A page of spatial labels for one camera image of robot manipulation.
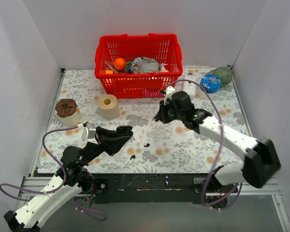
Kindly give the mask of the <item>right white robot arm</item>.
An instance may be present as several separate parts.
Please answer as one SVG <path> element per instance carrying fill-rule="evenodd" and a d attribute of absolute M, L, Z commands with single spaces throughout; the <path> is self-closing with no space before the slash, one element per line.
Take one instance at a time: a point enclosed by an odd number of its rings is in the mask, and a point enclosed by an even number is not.
<path fill-rule="evenodd" d="M 221 127 L 217 118 L 204 109 L 195 108 L 189 95 L 167 87 L 161 92 L 156 121 L 163 124 L 174 120 L 181 121 L 186 128 L 206 136 L 235 153 L 243 164 L 220 165 L 211 171 L 208 186 L 210 191 L 220 192 L 229 184 L 246 182 L 255 188 L 262 188 L 281 168 L 275 146 L 270 139 L 258 140 L 244 135 L 228 126 Z"/>

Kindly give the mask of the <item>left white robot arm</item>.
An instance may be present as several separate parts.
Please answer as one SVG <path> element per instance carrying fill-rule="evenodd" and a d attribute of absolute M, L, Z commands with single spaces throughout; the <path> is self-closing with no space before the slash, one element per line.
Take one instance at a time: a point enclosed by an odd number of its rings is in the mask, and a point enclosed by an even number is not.
<path fill-rule="evenodd" d="M 97 189 L 94 176 L 86 166 L 103 152 L 115 155 L 133 136 L 131 126 L 119 126 L 116 130 L 96 127 L 93 123 L 77 123 L 71 127 L 84 129 L 87 144 L 83 148 L 68 146 L 60 160 L 59 169 L 42 190 L 30 192 L 35 196 L 15 211 L 4 215 L 13 232 L 38 232 L 45 222 L 65 203 L 79 193 Z"/>

